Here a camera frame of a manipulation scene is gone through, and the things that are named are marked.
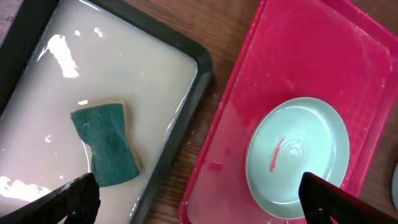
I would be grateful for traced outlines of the green yellow sponge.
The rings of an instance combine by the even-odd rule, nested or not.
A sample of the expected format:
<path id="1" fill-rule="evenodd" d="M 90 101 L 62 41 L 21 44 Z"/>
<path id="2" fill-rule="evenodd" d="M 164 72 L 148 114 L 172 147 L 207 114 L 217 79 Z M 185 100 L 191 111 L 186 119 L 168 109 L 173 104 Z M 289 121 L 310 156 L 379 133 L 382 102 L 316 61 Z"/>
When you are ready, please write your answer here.
<path id="1" fill-rule="evenodd" d="M 91 172 L 100 187 L 123 184 L 141 174 L 127 137 L 123 102 L 82 108 L 70 118 L 91 149 Z"/>

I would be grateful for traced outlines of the light blue plate front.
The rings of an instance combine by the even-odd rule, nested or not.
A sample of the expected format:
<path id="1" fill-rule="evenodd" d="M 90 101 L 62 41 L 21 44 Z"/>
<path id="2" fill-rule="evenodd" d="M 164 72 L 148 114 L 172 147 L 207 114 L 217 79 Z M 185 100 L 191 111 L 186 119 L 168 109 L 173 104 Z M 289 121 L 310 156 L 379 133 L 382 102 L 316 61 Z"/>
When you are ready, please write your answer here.
<path id="1" fill-rule="evenodd" d="M 398 210 L 398 163 L 394 168 L 391 179 L 391 199 L 394 207 Z"/>

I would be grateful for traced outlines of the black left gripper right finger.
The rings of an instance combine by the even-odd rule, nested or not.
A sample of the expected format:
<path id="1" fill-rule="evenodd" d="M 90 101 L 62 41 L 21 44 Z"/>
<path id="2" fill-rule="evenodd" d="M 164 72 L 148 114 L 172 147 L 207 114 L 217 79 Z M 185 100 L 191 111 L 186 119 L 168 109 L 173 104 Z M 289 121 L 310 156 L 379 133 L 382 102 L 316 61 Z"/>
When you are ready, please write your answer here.
<path id="1" fill-rule="evenodd" d="M 311 172 L 303 174 L 298 195 L 307 223 L 397 224 L 396 218 Z"/>

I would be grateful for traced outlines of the light blue plate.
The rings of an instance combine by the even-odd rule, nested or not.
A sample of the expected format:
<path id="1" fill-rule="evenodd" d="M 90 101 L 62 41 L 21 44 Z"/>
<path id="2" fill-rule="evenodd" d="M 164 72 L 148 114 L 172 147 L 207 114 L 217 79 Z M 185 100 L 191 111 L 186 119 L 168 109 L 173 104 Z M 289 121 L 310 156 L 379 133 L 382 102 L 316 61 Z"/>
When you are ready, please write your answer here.
<path id="1" fill-rule="evenodd" d="M 394 168 L 391 179 L 391 199 L 394 207 L 398 210 L 398 163 Z"/>
<path id="2" fill-rule="evenodd" d="M 302 218 L 303 174 L 311 172 L 339 187 L 349 154 L 347 128 L 332 106 L 317 98 L 291 99 L 267 114 L 252 134 L 245 164 L 250 193 L 273 217 Z"/>

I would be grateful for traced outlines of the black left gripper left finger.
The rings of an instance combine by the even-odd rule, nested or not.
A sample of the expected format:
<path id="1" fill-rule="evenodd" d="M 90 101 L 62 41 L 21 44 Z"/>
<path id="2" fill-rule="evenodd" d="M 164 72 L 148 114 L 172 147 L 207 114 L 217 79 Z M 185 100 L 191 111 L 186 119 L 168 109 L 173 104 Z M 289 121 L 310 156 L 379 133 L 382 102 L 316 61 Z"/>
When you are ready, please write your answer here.
<path id="1" fill-rule="evenodd" d="M 1 217 L 1 223 L 93 224 L 101 204 L 94 174 L 86 173 L 47 195 Z"/>

